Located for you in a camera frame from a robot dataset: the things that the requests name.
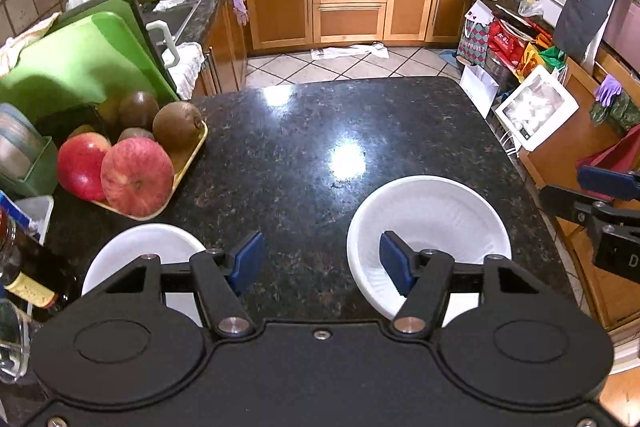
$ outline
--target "towel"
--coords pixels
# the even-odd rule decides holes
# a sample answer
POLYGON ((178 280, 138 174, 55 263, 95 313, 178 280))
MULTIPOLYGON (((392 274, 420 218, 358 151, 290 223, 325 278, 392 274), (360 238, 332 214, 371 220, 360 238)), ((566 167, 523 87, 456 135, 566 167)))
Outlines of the towel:
MULTIPOLYGON (((173 68, 167 68, 171 78, 175 82, 175 88, 183 100, 190 100, 193 88, 200 74, 200 66, 204 62, 202 47, 197 42, 184 42, 175 47, 180 55, 180 62, 173 68)), ((173 60, 171 51, 165 50, 162 53, 162 60, 165 63, 173 60)))
POLYGON ((20 52, 24 48, 39 41, 47 34, 58 15, 60 15, 60 12, 56 12, 48 19, 40 21, 17 37, 9 37, 6 40, 4 46, 0 48, 0 78, 9 74, 15 68, 20 52))

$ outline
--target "white paper bag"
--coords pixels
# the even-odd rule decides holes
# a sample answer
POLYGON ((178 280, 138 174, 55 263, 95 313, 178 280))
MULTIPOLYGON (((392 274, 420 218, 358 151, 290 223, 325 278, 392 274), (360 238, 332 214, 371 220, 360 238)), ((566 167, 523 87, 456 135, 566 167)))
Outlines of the white paper bag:
POLYGON ((460 87, 478 108, 482 117, 486 118, 498 93, 498 84, 491 75, 480 66, 465 66, 460 87))

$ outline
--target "kitchen island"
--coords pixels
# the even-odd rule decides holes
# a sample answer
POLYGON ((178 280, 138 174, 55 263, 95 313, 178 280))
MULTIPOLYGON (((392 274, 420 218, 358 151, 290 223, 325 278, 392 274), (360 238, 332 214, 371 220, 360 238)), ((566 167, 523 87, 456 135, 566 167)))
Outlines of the kitchen island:
MULTIPOLYGON (((533 199, 492 131, 450 78, 350 80, 248 89, 198 101, 209 136, 154 221, 231 248, 251 230, 267 251, 242 296, 252 318, 364 319, 380 315, 351 276, 346 234, 357 207, 396 178, 461 182, 494 207, 513 260, 573 299, 533 199)), ((63 189, 46 245, 86 273, 100 249, 139 223, 63 189)), ((43 399, 37 384, 0 387, 10 421, 43 399)))

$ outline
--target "wooden floor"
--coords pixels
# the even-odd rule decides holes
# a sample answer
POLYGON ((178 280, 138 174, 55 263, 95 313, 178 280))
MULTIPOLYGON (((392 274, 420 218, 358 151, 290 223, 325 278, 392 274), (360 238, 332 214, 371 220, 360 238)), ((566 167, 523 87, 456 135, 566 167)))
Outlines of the wooden floor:
POLYGON ((624 425, 640 423, 640 367, 611 375, 600 403, 624 425))

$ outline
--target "green cutting board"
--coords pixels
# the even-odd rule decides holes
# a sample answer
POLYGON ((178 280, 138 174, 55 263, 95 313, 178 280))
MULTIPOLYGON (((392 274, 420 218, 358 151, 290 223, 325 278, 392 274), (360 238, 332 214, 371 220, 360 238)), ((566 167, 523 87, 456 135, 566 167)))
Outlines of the green cutting board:
POLYGON ((123 19, 100 12, 25 48, 0 80, 0 102, 12 103, 34 122, 139 90, 154 94, 160 105, 178 100, 123 19))

